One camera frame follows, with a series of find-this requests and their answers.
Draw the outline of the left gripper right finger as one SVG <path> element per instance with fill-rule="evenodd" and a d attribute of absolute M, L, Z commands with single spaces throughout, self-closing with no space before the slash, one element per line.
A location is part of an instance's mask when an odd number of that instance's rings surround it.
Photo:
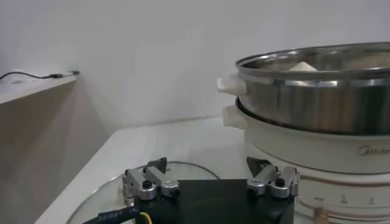
<path fill-rule="evenodd" d="M 268 160 L 246 158 L 252 174 L 246 182 L 248 193 L 260 197 L 269 192 L 275 198 L 296 197 L 299 195 L 300 174 L 295 167 L 279 169 Z"/>

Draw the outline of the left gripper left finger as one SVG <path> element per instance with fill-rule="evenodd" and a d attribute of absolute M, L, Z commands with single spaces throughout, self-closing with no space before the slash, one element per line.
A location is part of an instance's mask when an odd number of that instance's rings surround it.
<path fill-rule="evenodd" d="M 178 180 L 166 176 L 167 158 L 149 161 L 144 167 L 127 169 L 122 175 L 124 204 L 130 206 L 134 198 L 151 201 L 158 195 L 177 198 L 180 195 Z"/>

